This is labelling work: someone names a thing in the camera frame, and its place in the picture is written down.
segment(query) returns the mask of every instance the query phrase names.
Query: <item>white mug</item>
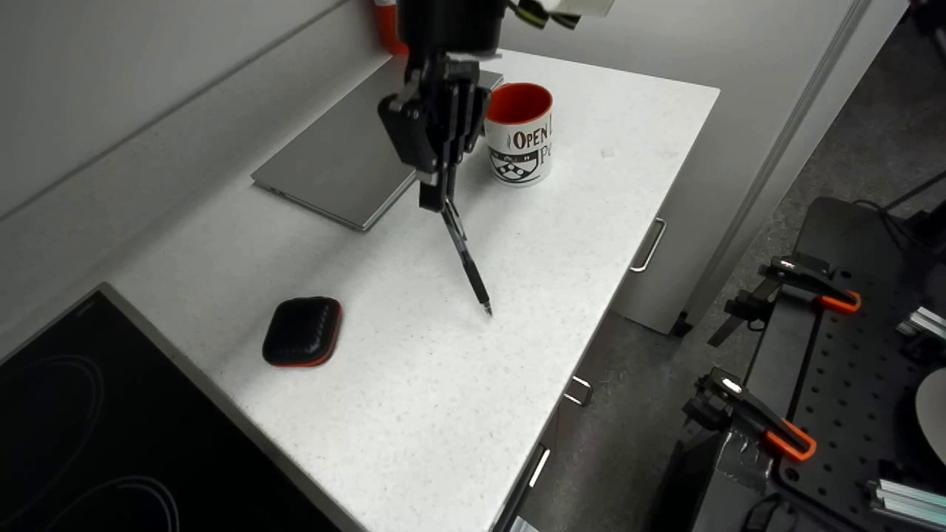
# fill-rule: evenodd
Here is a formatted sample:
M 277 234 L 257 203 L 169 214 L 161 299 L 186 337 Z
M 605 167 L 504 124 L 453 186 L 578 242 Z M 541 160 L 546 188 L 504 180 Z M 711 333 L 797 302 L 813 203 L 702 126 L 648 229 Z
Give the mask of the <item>white mug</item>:
M 509 182 L 529 182 L 553 163 L 553 93 L 534 81 L 504 81 L 491 93 L 484 141 L 494 173 Z

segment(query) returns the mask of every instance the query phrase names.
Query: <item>metal handle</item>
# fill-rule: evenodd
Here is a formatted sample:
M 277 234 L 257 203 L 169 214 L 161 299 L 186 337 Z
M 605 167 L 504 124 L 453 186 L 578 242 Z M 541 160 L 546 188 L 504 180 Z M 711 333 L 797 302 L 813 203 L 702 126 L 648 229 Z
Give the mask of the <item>metal handle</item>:
M 640 248 L 633 254 L 628 271 L 640 274 L 640 271 L 651 268 L 651 259 L 654 259 L 654 254 L 655 254 L 664 229 L 668 229 L 668 222 L 664 222 L 664 219 L 654 219 L 654 223 L 651 223 Z

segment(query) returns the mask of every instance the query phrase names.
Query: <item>gray floor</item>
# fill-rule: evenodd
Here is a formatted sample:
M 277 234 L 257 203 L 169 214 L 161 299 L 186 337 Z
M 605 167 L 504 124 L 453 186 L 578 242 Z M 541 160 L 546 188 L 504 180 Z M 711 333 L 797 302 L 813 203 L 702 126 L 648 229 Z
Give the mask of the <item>gray floor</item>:
M 522 517 L 541 532 L 634 532 L 677 440 L 680 404 L 708 367 L 741 373 L 757 337 L 738 331 L 723 347 L 705 337 L 735 285 L 757 284 L 757 266 L 791 248 L 803 208 L 819 195 L 890 201 L 946 167 L 946 68 L 911 22 L 890 39 L 865 78 L 745 251 L 711 313 L 685 337 L 668 339 L 605 315 L 590 350 L 594 402 L 557 407 L 546 440 L 553 458 Z

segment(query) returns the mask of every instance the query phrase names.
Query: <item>cabinet handle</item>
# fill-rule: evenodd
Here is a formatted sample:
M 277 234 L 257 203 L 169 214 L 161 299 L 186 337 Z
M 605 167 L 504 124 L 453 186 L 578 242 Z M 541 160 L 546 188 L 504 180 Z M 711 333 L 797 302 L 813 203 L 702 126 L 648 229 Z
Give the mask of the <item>cabinet handle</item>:
M 651 268 L 651 259 L 661 242 L 661 237 L 668 234 L 668 222 L 664 219 L 654 219 L 640 248 L 633 254 L 628 271 L 640 274 Z

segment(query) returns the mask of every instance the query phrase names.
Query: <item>white countertop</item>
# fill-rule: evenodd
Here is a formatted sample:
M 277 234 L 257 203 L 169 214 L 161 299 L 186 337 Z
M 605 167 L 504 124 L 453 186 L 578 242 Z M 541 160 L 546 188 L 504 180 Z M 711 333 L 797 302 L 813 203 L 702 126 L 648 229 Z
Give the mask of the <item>white countertop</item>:
M 417 186 L 352 234 L 235 173 L 108 279 L 365 528 L 487 528 L 668 195 L 716 87 L 504 52 L 555 93 L 553 172 L 458 176 L 497 315 L 475 303 Z M 275 370 L 281 299 L 336 294 L 331 364 Z

